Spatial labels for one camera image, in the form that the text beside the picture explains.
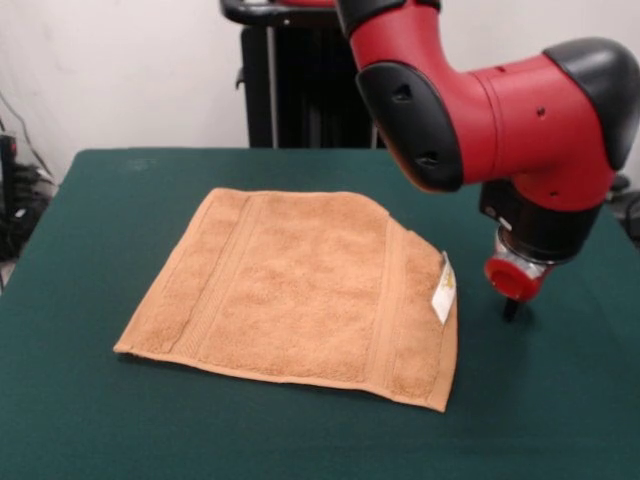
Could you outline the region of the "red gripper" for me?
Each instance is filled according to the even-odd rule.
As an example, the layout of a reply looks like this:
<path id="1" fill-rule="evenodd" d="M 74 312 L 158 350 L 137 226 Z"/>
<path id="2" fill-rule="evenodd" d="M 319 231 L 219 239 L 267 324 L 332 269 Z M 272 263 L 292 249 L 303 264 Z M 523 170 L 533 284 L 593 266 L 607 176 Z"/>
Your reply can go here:
<path id="1" fill-rule="evenodd" d="M 496 291 L 506 297 L 503 319 L 515 319 L 519 302 L 528 302 L 540 291 L 552 267 L 530 262 L 512 252 L 496 252 L 485 264 L 485 275 Z"/>

